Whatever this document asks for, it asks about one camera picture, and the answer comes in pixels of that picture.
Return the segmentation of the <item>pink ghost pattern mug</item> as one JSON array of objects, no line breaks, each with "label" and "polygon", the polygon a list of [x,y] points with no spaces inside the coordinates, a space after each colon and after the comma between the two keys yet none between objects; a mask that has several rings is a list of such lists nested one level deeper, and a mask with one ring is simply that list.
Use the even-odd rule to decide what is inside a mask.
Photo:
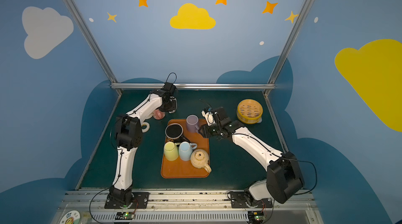
[{"label": "pink ghost pattern mug", "polygon": [[153,118],[156,120],[161,120],[165,117],[165,112],[162,112],[160,110],[154,110],[153,111]]}]

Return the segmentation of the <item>purple ceramic mug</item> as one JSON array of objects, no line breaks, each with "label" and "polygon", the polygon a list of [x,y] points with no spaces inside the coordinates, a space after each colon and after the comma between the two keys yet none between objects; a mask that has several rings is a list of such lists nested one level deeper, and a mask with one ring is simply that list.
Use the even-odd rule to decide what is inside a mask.
[{"label": "purple ceramic mug", "polygon": [[189,115],[186,118],[186,129],[190,133],[198,133],[199,128],[200,123],[198,117],[196,115]]}]

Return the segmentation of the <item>beige ceramic teapot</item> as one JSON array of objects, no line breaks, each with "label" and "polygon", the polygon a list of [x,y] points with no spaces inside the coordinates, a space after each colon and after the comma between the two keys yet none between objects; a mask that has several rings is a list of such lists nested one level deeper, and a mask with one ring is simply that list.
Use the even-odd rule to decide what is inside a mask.
[{"label": "beige ceramic teapot", "polygon": [[190,162],[197,169],[205,169],[208,173],[212,171],[209,165],[209,154],[203,149],[194,150],[191,154]]}]

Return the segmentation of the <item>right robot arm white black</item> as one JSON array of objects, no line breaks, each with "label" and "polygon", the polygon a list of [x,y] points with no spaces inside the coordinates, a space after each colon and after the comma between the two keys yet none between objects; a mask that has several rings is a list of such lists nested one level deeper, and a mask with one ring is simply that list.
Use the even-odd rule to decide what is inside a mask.
[{"label": "right robot arm white black", "polygon": [[224,108],[205,108],[202,116],[206,124],[198,133],[203,137],[214,136],[231,140],[254,157],[265,169],[265,180],[257,181],[245,190],[249,204],[272,198],[284,204],[304,186],[299,161],[291,152],[281,152],[259,139],[238,120],[231,120]]}]

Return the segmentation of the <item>black patterned mug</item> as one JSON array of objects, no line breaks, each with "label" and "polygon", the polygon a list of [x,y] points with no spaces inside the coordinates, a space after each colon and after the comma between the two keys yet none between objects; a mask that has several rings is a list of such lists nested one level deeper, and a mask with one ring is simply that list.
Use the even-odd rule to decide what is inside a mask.
[{"label": "black patterned mug", "polygon": [[170,124],[165,129],[165,136],[171,142],[180,142],[183,135],[183,127],[178,123]]}]

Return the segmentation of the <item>light blue ceramic mug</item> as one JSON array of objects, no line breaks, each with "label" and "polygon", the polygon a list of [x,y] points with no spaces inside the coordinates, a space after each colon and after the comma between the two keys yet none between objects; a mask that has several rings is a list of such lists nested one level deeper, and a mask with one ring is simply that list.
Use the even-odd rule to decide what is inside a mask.
[{"label": "light blue ceramic mug", "polygon": [[182,161],[190,161],[193,151],[198,147],[196,143],[182,142],[179,145],[179,157]]}]

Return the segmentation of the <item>yellow-green ceramic mug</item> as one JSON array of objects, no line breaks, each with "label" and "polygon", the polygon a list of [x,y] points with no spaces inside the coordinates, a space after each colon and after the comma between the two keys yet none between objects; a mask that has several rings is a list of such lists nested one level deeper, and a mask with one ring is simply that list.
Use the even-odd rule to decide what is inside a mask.
[{"label": "yellow-green ceramic mug", "polygon": [[164,156],[168,161],[175,161],[179,157],[179,151],[176,143],[168,141],[164,145]]}]

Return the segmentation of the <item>orange rectangular tray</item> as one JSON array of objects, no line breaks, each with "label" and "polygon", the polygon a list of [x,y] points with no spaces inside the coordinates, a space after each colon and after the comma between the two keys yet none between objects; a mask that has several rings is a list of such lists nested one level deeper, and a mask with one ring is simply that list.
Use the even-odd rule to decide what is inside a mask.
[{"label": "orange rectangular tray", "polygon": [[211,172],[209,139],[187,129],[187,120],[172,119],[165,129],[161,175],[165,179],[206,178]]}]

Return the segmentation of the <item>right controller circuit board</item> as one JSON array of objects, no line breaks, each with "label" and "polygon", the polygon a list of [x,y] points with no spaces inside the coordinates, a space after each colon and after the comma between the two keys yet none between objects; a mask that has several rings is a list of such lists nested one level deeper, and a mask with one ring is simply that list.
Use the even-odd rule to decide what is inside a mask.
[{"label": "right controller circuit board", "polygon": [[265,214],[262,211],[249,211],[248,224],[262,224],[265,221]]}]

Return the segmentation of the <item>controller circuit board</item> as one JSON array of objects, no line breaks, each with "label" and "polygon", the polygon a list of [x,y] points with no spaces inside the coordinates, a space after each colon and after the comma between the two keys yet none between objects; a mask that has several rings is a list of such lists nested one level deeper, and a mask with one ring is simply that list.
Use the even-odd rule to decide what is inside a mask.
[{"label": "controller circuit board", "polygon": [[262,224],[265,221],[265,214],[262,211],[249,211],[248,224]]},{"label": "controller circuit board", "polygon": [[131,221],[135,218],[135,213],[133,211],[130,212],[118,212],[115,216],[115,220],[122,221]]}]

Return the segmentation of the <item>left controller circuit board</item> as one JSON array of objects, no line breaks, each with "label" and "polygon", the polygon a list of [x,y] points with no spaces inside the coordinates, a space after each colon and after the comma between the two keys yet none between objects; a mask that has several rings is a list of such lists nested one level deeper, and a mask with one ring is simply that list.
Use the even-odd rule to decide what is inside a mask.
[{"label": "left controller circuit board", "polygon": [[118,212],[115,216],[115,220],[122,221],[131,221],[135,218],[135,213],[133,211],[130,212]]}]

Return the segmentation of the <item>round green white sticker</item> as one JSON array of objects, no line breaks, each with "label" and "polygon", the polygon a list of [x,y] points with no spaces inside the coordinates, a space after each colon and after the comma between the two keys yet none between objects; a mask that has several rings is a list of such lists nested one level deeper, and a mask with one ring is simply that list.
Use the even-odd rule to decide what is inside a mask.
[{"label": "round green white sticker", "polygon": [[81,214],[77,210],[67,212],[59,221],[59,224],[80,224]]}]

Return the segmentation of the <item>aluminium frame back bar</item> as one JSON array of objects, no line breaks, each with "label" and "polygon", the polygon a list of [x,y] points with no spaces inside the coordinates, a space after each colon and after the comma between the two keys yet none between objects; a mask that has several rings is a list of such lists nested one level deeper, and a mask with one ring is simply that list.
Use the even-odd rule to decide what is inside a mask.
[{"label": "aluminium frame back bar", "polygon": [[[163,83],[112,83],[112,89],[156,89],[161,88]],[[176,83],[177,89],[181,90],[273,90],[274,84],[235,84],[235,83]]]}]

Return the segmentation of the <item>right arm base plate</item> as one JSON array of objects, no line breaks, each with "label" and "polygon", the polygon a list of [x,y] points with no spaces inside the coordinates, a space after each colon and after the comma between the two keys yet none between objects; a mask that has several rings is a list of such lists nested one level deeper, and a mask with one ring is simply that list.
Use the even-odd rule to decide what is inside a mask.
[{"label": "right arm base plate", "polygon": [[270,198],[255,200],[250,193],[244,191],[229,191],[227,194],[232,208],[272,208]]}]

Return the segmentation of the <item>aluminium frame post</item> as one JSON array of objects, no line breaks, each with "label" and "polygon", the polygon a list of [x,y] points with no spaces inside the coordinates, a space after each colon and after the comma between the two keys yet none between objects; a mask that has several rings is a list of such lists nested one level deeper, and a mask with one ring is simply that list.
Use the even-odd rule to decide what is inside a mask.
[{"label": "aluminium frame post", "polygon": [[83,15],[81,14],[78,6],[76,5],[74,0],[62,0],[66,5],[67,9],[71,13],[74,21],[76,22],[77,27],[80,29],[81,33],[83,34],[86,42],[88,43],[90,49],[92,50],[94,56],[96,57],[97,61],[99,62],[100,66],[102,67],[103,71],[105,72],[106,76],[108,77],[111,84],[117,83],[117,78],[114,75],[109,63],[107,62],[104,54],[102,53],[98,43],[96,42],[93,34],[90,31],[89,26],[87,25]]},{"label": "aluminium frame post", "polygon": [[303,24],[314,4],[315,0],[304,0],[303,4],[300,8],[299,15],[296,18],[296,21],[293,23],[292,29],[290,31],[290,34],[286,40],[286,43],[284,45],[284,48],[273,68],[273,71],[270,75],[268,84],[275,86],[276,80],[279,77],[279,74],[292,50],[292,47],[294,43],[296,42],[296,39],[298,37],[299,32],[301,31]]}]

